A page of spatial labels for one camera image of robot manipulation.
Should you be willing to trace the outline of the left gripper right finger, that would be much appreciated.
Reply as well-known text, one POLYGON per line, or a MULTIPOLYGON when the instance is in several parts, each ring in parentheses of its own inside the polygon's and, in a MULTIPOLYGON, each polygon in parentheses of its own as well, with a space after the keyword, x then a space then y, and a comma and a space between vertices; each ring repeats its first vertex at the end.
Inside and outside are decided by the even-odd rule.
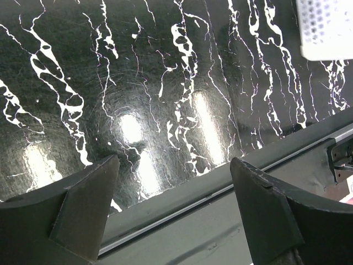
POLYGON ((352 264, 352 205, 238 158, 230 170, 253 264, 352 264))

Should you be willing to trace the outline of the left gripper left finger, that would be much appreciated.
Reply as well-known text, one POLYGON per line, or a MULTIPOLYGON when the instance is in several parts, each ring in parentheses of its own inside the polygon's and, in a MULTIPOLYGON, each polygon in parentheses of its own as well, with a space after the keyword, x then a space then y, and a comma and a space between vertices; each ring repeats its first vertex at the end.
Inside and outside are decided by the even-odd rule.
POLYGON ((119 165, 111 155, 1 203, 1 264, 95 263, 119 165))

